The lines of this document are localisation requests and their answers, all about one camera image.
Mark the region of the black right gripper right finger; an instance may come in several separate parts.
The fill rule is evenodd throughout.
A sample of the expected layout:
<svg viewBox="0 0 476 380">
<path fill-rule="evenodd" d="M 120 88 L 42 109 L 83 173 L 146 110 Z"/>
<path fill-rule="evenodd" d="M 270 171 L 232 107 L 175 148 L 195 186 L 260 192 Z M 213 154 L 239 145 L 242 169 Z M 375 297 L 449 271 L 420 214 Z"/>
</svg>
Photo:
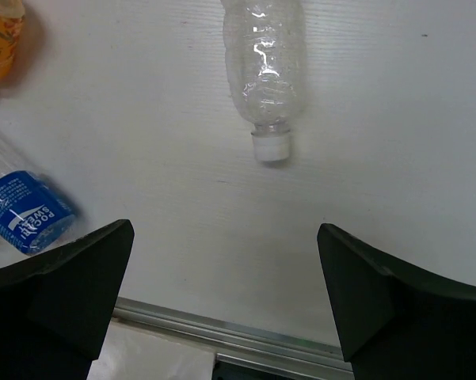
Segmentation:
<svg viewBox="0 0 476 380">
<path fill-rule="evenodd" d="M 318 251 L 356 379 L 476 379 L 476 287 L 324 223 Z"/>
</svg>

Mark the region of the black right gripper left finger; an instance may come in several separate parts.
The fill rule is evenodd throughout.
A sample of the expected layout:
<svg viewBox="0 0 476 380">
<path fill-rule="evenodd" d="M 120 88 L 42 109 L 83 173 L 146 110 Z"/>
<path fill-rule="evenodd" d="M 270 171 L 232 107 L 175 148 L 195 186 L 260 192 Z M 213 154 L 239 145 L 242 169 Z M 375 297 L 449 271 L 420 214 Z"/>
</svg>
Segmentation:
<svg viewBox="0 0 476 380">
<path fill-rule="evenodd" d="M 0 268 L 0 379 L 85 379 L 99 358 L 135 232 L 117 220 Z"/>
</svg>

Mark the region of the blue label clear bottle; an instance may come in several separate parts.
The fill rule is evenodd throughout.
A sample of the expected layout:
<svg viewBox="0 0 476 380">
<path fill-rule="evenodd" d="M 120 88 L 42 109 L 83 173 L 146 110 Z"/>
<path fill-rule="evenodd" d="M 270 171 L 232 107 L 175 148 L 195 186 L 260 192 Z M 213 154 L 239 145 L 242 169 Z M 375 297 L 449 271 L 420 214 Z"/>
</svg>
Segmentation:
<svg viewBox="0 0 476 380">
<path fill-rule="evenodd" d="M 0 132 L 0 238 L 34 256 L 62 240 L 78 212 Z"/>
</svg>

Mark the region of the orange patterned juice bottle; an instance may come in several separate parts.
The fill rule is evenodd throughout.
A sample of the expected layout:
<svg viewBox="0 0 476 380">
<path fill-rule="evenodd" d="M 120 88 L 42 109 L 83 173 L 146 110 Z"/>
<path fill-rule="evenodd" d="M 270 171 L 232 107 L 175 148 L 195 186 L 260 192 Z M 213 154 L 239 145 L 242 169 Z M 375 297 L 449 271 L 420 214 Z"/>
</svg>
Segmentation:
<svg viewBox="0 0 476 380">
<path fill-rule="evenodd" d="M 24 21 L 22 0 L 0 0 L 0 81 L 13 65 Z"/>
</svg>

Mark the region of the clear plastic bottle white cap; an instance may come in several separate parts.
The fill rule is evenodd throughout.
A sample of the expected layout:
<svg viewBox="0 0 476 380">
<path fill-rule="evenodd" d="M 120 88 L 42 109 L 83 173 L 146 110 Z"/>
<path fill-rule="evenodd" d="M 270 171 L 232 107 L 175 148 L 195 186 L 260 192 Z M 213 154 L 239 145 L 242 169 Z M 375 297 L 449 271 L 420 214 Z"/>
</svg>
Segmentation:
<svg viewBox="0 0 476 380">
<path fill-rule="evenodd" d="M 252 125 L 255 158 L 291 155 L 291 122 L 307 97 L 307 45 L 299 1 L 224 1 L 223 42 L 235 108 Z"/>
</svg>

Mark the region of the aluminium table edge rail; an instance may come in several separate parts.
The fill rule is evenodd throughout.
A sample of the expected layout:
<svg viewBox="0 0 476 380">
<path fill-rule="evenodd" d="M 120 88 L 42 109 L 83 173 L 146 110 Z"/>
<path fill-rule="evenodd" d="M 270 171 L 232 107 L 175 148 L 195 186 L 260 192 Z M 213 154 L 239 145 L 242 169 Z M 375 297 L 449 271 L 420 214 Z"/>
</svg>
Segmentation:
<svg viewBox="0 0 476 380">
<path fill-rule="evenodd" d="M 327 344 L 119 298 L 115 319 L 211 348 L 220 363 L 290 379 L 353 379 L 341 350 Z"/>
</svg>

